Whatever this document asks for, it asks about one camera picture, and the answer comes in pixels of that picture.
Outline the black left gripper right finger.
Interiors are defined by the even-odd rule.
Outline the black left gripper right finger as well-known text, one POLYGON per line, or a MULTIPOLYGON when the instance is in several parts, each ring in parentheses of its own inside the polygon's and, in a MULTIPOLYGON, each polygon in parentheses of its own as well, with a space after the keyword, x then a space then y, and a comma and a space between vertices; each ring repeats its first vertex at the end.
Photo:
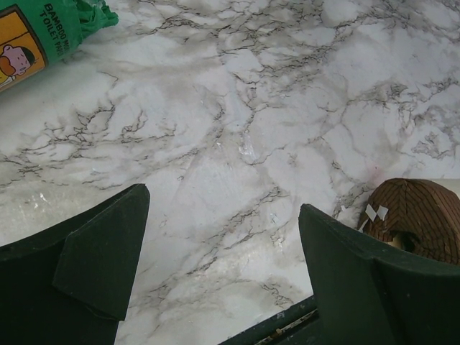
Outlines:
POLYGON ((310 204, 298 226, 327 344, 459 343, 459 267, 391 247, 310 204))

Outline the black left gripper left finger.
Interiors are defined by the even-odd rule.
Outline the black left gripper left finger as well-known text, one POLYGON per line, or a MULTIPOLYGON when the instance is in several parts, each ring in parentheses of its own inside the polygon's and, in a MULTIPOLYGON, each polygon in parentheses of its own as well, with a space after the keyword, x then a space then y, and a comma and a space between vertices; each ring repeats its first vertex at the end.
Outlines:
POLYGON ((135 184, 1 248, 3 344, 112 344, 126 318, 150 207, 135 184))

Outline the green roll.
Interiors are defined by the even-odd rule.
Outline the green roll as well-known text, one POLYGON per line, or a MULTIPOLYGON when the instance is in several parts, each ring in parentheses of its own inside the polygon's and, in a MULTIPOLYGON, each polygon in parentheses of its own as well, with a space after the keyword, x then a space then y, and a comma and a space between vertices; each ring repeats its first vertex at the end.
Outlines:
POLYGON ((62 60, 118 21, 105 1, 2 1, 1 90, 62 60))

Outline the cream cartoon roll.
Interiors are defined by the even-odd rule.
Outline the cream cartoon roll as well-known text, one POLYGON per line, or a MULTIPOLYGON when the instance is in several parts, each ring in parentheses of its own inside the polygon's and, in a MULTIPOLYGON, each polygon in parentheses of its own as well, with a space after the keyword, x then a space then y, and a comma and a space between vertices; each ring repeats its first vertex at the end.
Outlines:
POLYGON ((367 199, 358 229, 418 256, 459 265, 459 195, 433 180, 381 183, 367 199))

